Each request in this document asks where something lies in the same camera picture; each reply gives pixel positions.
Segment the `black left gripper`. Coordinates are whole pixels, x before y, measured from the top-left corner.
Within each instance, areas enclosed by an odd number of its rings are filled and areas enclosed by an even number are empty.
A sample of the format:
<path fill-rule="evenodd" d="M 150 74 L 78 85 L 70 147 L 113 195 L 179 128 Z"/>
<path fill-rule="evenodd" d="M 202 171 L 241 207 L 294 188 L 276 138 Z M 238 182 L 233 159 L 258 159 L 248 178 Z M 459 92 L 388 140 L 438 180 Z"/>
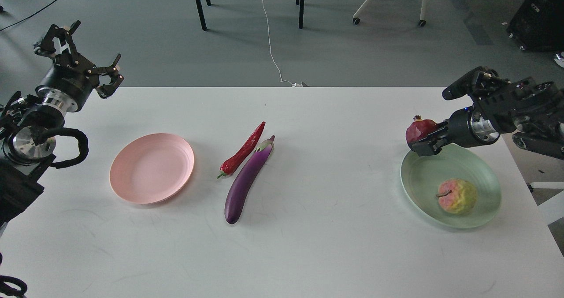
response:
<path fill-rule="evenodd" d="M 93 90 L 100 98 L 111 97 L 124 80 L 120 73 L 118 53 L 106 67 L 92 67 L 90 80 L 79 71 L 89 70 L 89 61 L 81 55 L 73 41 L 73 34 L 81 25 L 77 20 L 70 26 L 52 24 L 43 37 L 33 45 L 36 55 L 52 60 L 53 66 L 36 87 L 41 105 L 60 113 L 79 112 Z"/>

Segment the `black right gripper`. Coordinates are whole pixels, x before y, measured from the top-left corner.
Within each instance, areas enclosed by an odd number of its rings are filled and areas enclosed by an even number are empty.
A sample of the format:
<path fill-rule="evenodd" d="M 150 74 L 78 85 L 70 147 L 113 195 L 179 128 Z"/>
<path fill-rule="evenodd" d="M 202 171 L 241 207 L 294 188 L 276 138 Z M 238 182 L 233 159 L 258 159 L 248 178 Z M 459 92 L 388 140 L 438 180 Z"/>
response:
<path fill-rule="evenodd" d="M 475 108 L 463 108 L 455 111 L 449 119 L 437 124 L 437 129 L 419 139 L 408 143 L 411 151 L 418 156 L 433 156 L 442 151 L 442 147 L 456 144 L 471 148 L 492 145 L 501 137 L 490 120 Z"/>

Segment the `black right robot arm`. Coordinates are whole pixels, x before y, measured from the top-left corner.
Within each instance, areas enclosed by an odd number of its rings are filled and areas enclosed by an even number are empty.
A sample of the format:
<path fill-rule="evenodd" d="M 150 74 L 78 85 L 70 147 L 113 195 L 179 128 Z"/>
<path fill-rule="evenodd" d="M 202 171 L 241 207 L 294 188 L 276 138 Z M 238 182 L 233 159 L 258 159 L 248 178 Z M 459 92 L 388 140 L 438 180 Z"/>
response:
<path fill-rule="evenodd" d="M 464 96 L 472 105 L 441 123 L 413 118 L 405 133 L 411 151 L 432 156 L 446 145 L 491 145 L 501 134 L 512 134 L 520 149 L 563 159 L 563 91 L 553 82 L 538 84 L 531 77 L 511 82 L 479 66 L 442 91 L 446 101 Z"/>

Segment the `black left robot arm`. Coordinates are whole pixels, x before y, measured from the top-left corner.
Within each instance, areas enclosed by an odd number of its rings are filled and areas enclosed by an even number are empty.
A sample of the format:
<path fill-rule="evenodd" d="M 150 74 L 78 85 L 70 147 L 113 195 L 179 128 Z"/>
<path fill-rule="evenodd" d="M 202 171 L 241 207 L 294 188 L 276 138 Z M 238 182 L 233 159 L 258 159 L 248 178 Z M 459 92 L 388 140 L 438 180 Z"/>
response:
<path fill-rule="evenodd" d="M 22 214 L 43 192 L 40 177 L 48 168 L 64 169 L 85 161 L 87 136 L 65 127 L 65 115 L 78 112 L 93 91 L 111 97 L 123 82 L 118 54 L 111 65 L 97 66 L 81 55 L 73 41 L 80 21 L 51 25 L 34 45 L 34 53 L 52 60 L 35 95 L 15 92 L 1 107 L 0 223 Z"/>

